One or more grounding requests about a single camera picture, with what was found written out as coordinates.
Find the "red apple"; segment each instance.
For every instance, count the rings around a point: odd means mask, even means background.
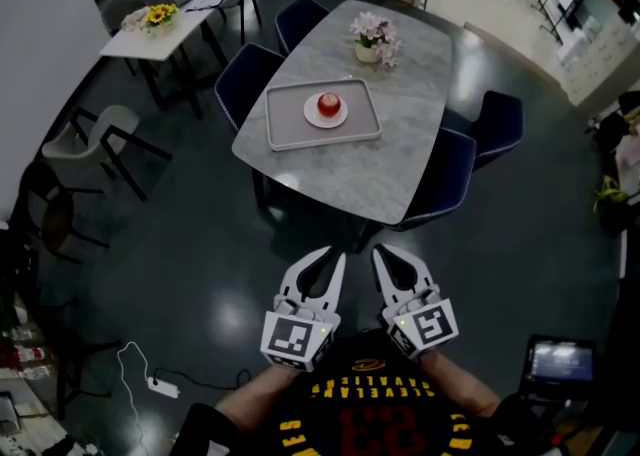
[[[340,97],[335,93],[323,93],[318,99],[318,111],[326,117],[335,116],[340,111]]]

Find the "cabinet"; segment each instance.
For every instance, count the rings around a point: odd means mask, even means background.
[[[640,41],[631,31],[631,27],[619,16],[615,16],[607,24],[600,34],[594,39],[587,51],[567,68],[565,90],[569,94],[571,102],[581,106],[588,101],[589,104],[597,100],[597,104],[605,103],[605,97],[611,96],[612,82],[633,83],[640,75],[640,67],[635,77],[620,77],[620,75],[633,76],[634,67],[629,67],[630,60],[636,60],[640,56]],[[613,94],[613,99],[620,92]]]

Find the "pink flowers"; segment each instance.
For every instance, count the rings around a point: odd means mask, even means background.
[[[354,19],[349,30],[359,35],[357,42],[367,49],[374,49],[376,56],[389,67],[395,67],[395,53],[400,47],[396,29],[391,21],[371,12],[362,12]]]

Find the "dark floor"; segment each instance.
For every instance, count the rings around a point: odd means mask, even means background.
[[[274,17],[292,0],[258,1],[264,25],[259,28],[248,9],[248,40],[277,49]],[[343,0],[317,1],[333,8]],[[449,108],[475,118],[489,89],[520,97],[526,108],[524,141],[474,175],[460,209],[372,241],[424,258],[452,299],[460,327],[445,352],[506,395],[517,387],[530,334],[593,338],[602,347],[616,276],[613,243],[591,212],[597,159],[584,119],[544,80],[470,32],[386,3],[451,36]],[[212,17],[228,57],[240,47],[237,12],[230,11],[226,24]],[[199,69],[217,66],[199,35],[188,50]],[[170,76],[169,67],[161,74]],[[94,112],[117,103],[134,109],[143,118],[139,136],[171,152],[173,160],[166,164],[125,150],[124,162],[149,194],[146,203],[99,168],[79,173],[58,167],[69,186],[106,189],[104,197],[82,199],[78,210],[84,231],[110,241],[111,248],[72,243],[67,251],[81,256],[83,266],[43,253],[40,282],[47,302],[79,299],[66,322],[87,340],[135,340],[150,371],[163,366],[229,385],[241,368],[255,375],[266,366],[259,351],[262,322],[287,267],[320,246],[346,247],[351,234],[345,216],[326,207],[293,203],[270,216],[261,213],[249,169],[231,153],[232,136],[213,90],[200,91],[199,98],[203,121],[186,102],[157,109],[140,74],[132,78],[121,60],[104,68],[80,104]],[[381,298],[369,251],[348,258],[342,335],[375,325]],[[153,455],[169,452],[167,439],[191,403],[223,395],[172,378],[182,393],[178,400],[166,398],[148,391],[133,348],[124,361]],[[80,438],[97,438],[107,454],[144,454],[115,352],[96,356],[89,371],[85,388],[113,391],[113,398],[79,397],[68,407],[65,426]]]

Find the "screen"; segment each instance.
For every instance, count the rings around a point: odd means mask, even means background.
[[[566,381],[593,380],[593,353],[574,344],[538,342],[533,348],[531,374]]]

